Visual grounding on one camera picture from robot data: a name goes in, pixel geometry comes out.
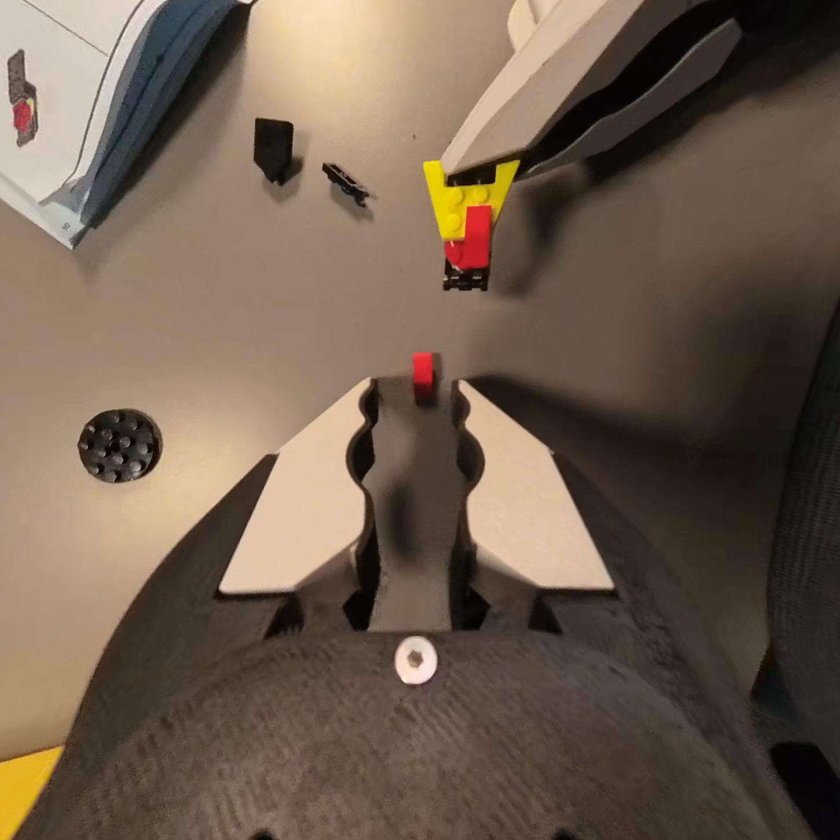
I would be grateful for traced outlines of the black red yellow lego assembly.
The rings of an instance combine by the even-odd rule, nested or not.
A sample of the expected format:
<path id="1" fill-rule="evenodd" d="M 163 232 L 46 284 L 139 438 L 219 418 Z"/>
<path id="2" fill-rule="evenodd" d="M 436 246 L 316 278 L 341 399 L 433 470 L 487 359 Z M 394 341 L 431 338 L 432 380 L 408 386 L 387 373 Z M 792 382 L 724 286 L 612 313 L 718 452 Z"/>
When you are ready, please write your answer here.
<path id="1" fill-rule="evenodd" d="M 444 243 L 445 291 L 487 291 L 491 240 L 520 161 L 461 173 L 449 184 L 441 161 L 423 163 L 438 232 Z"/>

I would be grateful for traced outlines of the black lego slope piece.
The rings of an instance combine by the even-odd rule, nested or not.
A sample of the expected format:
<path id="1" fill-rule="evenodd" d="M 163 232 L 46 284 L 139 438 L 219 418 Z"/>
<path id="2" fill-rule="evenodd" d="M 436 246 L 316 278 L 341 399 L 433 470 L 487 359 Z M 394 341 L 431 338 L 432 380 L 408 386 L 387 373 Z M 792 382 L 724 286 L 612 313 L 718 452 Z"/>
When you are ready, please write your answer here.
<path id="1" fill-rule="evenodd" d="M 269 183 L 283 185 L 293 163 L 294 125 L 285 120 L 256 118 L 254 163 Z"/>

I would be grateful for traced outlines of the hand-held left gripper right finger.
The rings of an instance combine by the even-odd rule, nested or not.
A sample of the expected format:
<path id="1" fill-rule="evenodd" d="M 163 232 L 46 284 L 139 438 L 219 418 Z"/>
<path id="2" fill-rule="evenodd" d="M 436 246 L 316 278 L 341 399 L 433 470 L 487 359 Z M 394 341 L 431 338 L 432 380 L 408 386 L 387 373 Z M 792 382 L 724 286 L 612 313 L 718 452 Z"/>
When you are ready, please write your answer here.
<path id="1" fill-rule="evenodd" d="M 615 582 L 552 449 L 466 379 L 452 385 L 465 480 L 451 553 L 452 617 L 488 617 L 480 576 L 533 594 L 614 597 Z"/>

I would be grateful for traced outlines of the open instruction booklet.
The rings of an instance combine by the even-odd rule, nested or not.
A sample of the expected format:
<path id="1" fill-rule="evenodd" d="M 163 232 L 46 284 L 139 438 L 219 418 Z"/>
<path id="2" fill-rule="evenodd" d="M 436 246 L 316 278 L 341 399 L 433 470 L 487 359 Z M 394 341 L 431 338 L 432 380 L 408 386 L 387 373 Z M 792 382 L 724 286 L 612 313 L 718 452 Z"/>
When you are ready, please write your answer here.
<path id="1" fill-rule="evenodd" d="M 69 250 L 250 1 L 2 1 L 1 194 Z"/>

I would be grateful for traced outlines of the small black lego clip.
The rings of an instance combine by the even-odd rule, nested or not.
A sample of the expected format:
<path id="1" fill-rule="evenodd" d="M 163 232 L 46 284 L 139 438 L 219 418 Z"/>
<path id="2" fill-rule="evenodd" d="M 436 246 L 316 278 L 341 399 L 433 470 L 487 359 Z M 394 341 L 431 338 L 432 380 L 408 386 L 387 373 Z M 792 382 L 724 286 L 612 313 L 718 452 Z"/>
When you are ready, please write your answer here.
<path id="1" fill-rule="evenodd" d="M 338 164 L 322 163 L 322 172 L 328 177 L 333 186 L 337 186 L 342 194 L 351 198 L 358 207 L 366 208 L 370 193 Z"/>

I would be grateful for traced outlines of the black round lego plate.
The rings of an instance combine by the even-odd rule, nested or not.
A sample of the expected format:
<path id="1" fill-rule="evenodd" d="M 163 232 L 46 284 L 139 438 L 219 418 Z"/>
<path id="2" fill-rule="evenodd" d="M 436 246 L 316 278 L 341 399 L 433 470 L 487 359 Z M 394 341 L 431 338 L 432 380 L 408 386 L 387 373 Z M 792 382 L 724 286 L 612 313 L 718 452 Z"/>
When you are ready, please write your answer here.
<path id="1" fill-rule="evenodd" d="M 110 409 L 88 420 L 82 428 L 77 452 L 94 479 L 107 485 L 139 480 L 158 465 L 163 437 L 158 424 L 143 412 Z"/>

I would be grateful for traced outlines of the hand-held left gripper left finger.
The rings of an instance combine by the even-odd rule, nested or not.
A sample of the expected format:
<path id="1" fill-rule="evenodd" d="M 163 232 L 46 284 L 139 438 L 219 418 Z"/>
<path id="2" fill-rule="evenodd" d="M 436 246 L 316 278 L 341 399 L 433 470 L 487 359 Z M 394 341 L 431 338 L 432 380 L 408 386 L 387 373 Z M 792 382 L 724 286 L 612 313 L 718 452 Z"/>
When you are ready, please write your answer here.
<path id="1" fill-rule="evenodd" d="M 364 478 L 377 420 L 377 381 L 366 377 L 277 450 L 220 595 L 288 595 L 351 572 L 353 595 L 373 603 L 381 559 Z"/>

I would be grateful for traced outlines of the yellow plastic bin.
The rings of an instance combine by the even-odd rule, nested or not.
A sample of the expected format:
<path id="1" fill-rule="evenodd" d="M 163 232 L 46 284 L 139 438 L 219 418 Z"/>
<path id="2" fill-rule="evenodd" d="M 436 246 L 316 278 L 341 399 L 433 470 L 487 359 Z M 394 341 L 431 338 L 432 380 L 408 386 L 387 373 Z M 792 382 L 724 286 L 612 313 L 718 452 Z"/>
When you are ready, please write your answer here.
<path id="1" fill-rule="evenodd" d="M 58 746 L 1 762 L 1 839 L 12 839 L 32 811 L 63 752 Z"/>

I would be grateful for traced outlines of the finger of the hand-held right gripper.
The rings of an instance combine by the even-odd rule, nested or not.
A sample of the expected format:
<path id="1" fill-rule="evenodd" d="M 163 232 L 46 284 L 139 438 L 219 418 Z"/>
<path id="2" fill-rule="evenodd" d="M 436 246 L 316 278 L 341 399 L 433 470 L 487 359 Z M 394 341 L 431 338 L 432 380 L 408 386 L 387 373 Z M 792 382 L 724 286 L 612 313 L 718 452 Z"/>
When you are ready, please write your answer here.
<path id="1" fill-rule="evenodd" d="M 736 18 L 676 18 L 609 82 L 581 83 L 541 139 L 523 154 L 523 176 L 610 150 L 716 76 L 743 35 Z"/>
<path id="2" fill-rule="evenodd" d="M 513 55 L 441 157 L 446 175 L 516 158 L 575 104 L 611 84 L 692 1 L 517 1 Z"/>

